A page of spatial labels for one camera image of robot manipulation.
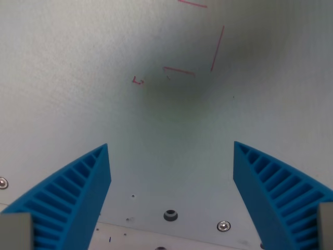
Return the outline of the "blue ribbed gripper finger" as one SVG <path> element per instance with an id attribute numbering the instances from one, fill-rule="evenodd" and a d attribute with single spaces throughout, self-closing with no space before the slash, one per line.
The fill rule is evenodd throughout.
<path id="1" fill-rule="evenodd" d="M 111 184 L 108 145 L 86 153 L 1 213 L 32 217 L 34 249 L 88 249 Z"/>
<path id="2" fill-rule="evenodd" d="M 233 180 L 265 249 L 318 249 L 317 209 L 332 190 L 298 169 L 234 143 Z"/>

